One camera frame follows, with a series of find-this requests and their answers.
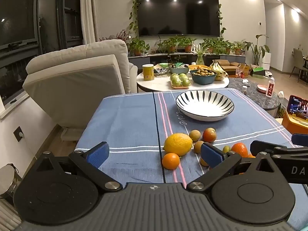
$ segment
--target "metal trash can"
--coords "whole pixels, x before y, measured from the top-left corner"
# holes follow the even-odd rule
[[[0,199],[5,199],[14,206],[13,195],[21,180],[17,168],[12,163],[0,168]]]

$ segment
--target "dining chair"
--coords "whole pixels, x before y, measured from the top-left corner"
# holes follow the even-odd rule
[[[305,71],[306,72],[305,80],[306,80],[306,84],[308,84],[307,83],[307,79],[306,79],[307,75],[308,75],[308,69],[306,69],[304,67],[305,61],[304,61],[304,58],[303,58],[303,53],[299,49],[293,49],[293,51],[294,51],[294,67],[293,67],[293,70],[292,70],[292,72],[290,74],[290,77],[291,77],[294,69],[298,68],[298,69],[300,69],[300,71],[299,71],[297,82],[299,82],[299,77],[301,75],[301,71]]]

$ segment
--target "gray marble table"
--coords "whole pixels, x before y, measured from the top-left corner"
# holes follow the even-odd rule
[[[240,92],[243,91],[243,85],[242,83],[243,79],[240,78],[229,78],[229,88],[234,88],[239,90]],[[256,104],[258,104],[261,108],[263,108],[266,111],[274,110],[278,108],[280,105],[280,98],[279,96],[274,92],[273,96],[267,97],[265,94],[258,91],[257,83],[255,82],[249,82],[250,87],[247,88],[247,97],[252,99]]]

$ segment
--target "beige recliner chair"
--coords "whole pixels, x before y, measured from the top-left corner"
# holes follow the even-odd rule
[[[62,140],[79,140],[102,99],[137,92],[137,66],[122,40],[106,40],[32,59],[23,84],[60,126]]]

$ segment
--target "white bottle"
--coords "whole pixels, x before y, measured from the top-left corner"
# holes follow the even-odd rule
[[[265,94],[267,97],[273,96],[274,86],[275,86],[275,79],[272,77],[271,79],[269,79],[269,83],[267,85],[267,90]]]

